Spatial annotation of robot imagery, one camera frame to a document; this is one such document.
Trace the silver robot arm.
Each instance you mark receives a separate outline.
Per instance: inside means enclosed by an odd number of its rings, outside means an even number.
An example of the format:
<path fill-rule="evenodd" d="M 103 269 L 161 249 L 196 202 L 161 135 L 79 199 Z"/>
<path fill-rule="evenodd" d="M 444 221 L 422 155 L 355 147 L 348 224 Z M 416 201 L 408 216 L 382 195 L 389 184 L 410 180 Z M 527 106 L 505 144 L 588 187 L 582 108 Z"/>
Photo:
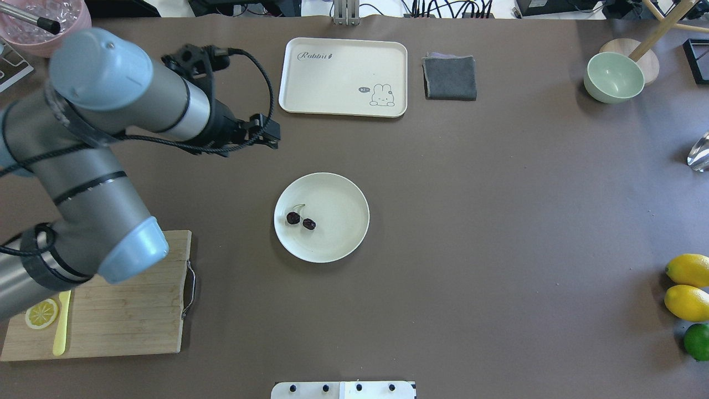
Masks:
<path fill-rule="evenodd" d="M 184 45 L 156 61 L 101 28 L 68 35 L 45 86 L 2 110 L 2 175 L 35 177 L 60 213 L 2 244 L 2 320 L 96 275 L 124 282 L 166 258 L 169 243 L 110 147 L 146 141 L 227 157 L 276 149 L 269 111 L 240 120 L 215 98 L 215 71 L 242 49 Z"/>

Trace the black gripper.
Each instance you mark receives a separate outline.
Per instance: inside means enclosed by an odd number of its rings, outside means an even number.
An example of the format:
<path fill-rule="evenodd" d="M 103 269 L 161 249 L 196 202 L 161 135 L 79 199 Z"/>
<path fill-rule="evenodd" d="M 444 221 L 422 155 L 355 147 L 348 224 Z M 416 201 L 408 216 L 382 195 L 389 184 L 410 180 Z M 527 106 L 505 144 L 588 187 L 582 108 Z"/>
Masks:
<path fill-rule="evenodd" d="M 199 134 L 199 152 L 234 152 L 245 146 L 262 145 L 278 149 L 280 124 L 264 114 L 253 114 L 243 123 L 217 99 L 211 99 L 210 116 Z"/>

